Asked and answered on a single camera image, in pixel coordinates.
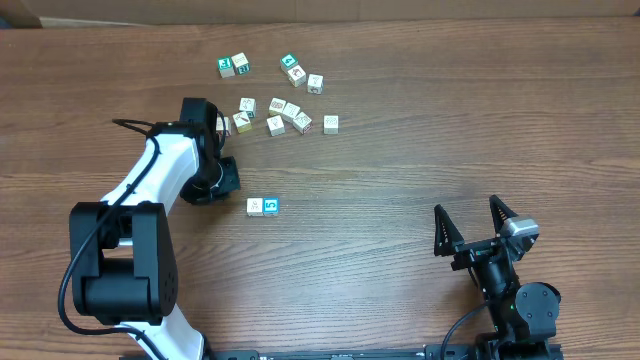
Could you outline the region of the wooden block red edge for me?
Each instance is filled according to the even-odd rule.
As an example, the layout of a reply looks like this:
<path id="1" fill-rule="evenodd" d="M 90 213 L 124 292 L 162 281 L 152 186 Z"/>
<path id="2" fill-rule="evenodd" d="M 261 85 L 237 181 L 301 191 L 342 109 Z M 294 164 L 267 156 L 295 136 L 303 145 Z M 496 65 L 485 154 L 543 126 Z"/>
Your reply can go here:
<path id="1" fill-rule="evenodd" d="M 300 112 L 293 120 L 293 127 L 301 134 L 306 134 L 312 128 L 312 119 L 304 112 Z"/>

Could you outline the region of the wooden block teal side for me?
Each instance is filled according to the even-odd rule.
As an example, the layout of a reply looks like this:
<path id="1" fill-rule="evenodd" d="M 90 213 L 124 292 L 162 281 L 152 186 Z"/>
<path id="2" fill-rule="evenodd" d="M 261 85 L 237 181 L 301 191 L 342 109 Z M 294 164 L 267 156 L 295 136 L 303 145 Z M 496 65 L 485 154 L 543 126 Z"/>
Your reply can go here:
<path id="1" fill-rule="evenodd" d="M 240 99 L 239 111 L 245 112 L 250 119 L 256 116 L 256 100 L 243 97 Z"/>

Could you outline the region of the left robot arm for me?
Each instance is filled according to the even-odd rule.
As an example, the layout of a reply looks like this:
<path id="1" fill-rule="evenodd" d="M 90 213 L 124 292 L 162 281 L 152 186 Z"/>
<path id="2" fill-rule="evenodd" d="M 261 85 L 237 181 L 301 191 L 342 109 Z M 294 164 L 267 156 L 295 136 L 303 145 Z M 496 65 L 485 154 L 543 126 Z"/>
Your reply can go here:
<path id="1" fill-rule="evenodd" d="M 177 199 L 206 206 L 240 189 L 235 159 L 222 154 L 223 114 L 205 98 L 186 98 L 176 121 L 116 123 L 141 133 L 145 149 L 114 190 L 71 210 L 59 317 L 76 334 L 127 334 L 148 359 L 210 359 L 209 341 L 177 304 L 168 215 Z"/>

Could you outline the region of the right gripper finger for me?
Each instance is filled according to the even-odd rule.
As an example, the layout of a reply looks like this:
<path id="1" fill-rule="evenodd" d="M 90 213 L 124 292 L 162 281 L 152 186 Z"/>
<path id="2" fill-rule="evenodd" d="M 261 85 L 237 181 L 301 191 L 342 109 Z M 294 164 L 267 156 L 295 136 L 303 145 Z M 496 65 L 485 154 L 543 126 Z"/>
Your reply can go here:
<path id="1" fill-rule="evenodd" d="M 434 255 L 453 256 L 464 245 L 464 238 L 441 205 L 434 207 L 434 217 Z"/>
<path id="2" fill-rule="evenodd" d="M 518 214 L 511 210 L 497 195 L 489 197 L 489 205 L 496 234 L 501 232 L 507 219 L 518 216 Z"/>

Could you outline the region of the wooden block yellow side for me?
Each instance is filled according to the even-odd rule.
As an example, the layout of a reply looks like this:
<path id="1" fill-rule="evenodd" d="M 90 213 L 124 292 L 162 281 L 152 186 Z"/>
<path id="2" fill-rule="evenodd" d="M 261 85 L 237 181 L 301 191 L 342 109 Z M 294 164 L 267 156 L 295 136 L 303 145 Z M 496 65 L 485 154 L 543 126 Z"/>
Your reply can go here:
<path id="1" fill-rule="evenodd" d="M 233 122 L 239 133 L 244 133 L 252 129 L 251 118 L 245 111 L 238 112 L 233 115 Z"/>

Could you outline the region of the wooden letter A block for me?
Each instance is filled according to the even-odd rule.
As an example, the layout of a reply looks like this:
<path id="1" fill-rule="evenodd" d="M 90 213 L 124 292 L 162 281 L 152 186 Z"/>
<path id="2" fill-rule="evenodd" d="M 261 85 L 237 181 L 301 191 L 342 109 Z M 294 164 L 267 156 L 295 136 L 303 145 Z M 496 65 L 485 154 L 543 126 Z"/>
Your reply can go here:
<path id="1" fill-rule="evenodd" d="M 246 202 L 246 213 L 248 216 L 263 216 L 264 200 L 262 198 L 248 198 Z"/>

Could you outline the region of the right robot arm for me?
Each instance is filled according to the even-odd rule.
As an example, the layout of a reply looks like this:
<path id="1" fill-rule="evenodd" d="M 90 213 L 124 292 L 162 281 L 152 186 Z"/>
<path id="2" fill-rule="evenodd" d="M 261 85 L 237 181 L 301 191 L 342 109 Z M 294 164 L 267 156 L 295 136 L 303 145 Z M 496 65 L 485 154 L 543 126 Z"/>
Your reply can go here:
<path id="1" fill-rule="evenodd" d="M 557 333 L 560 292 L 545 282 L 521 284 L 514 267 L 535 245 L 539 225 L 496 195 L 489 205 L 494 236 L 473 243 L 464 240 L 443 206 L 434 207 L 434 254 L 451 257 L 454 271 L 467 271 L 483 302 L 452 325 L 437 350 L 426 353 L 439 359 L 561 359 L 561 347 L 549 342 Z M 454 348 L 450 341 L 455 331 L 484 310 L 493 331 L 477 335 L 472 345 Z"/>

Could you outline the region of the wooden block red drawing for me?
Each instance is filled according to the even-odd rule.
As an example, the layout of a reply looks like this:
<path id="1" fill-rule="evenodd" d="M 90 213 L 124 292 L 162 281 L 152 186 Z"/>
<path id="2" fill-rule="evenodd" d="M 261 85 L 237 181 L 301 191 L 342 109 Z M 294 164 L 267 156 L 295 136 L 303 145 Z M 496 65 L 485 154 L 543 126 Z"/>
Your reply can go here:
<path id="1" fill-rule="evenodd" d="M 304 84 L 307 80 L 307 73 L 300 65 L 296 65 L 291 67 L 287 71 L 287 76 L 289 81 L 294 87 L 299 87 Z"/>

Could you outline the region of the blue number five block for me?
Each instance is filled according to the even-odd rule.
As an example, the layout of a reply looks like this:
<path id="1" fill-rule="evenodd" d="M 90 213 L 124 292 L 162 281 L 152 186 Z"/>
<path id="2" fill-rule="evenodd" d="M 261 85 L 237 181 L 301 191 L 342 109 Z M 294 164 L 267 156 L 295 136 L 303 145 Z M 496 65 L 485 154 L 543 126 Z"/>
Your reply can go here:
<path id="1" fill-rule="evenodd" d="M 277 216 L 280 212 L 280 201 L 278 198 L 263 199 L 263 215 Z"/>

